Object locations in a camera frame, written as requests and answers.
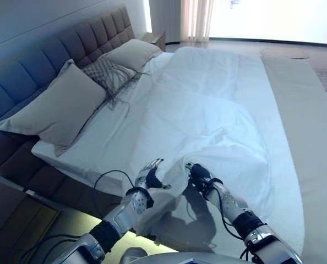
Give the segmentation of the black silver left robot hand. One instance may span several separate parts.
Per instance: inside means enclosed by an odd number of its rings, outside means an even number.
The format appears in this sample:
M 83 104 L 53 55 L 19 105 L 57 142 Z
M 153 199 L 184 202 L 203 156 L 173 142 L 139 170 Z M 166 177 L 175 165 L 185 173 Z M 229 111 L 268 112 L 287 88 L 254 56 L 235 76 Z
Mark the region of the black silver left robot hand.
M 156 171 L 159 165 L 164 161 L 163 158 L 157 158 L 145 165 L 138 173 L 135 179 L 134 187 L 136 189 L 148 190 L 154 189 L 164 189 L 169 190 L 172 188 L 170 184 L 165 184 L 160 181 L 156 176 Z

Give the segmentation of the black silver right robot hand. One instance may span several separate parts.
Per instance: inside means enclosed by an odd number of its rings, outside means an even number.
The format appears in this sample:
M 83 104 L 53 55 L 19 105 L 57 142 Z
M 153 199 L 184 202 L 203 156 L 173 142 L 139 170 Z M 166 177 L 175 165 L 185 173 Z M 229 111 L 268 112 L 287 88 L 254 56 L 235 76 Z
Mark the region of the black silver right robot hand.
M 186 163 L 185 167 L 189 172 L 189 181 L 202 192 L 211 180 L 209 171 L 198 163 Z

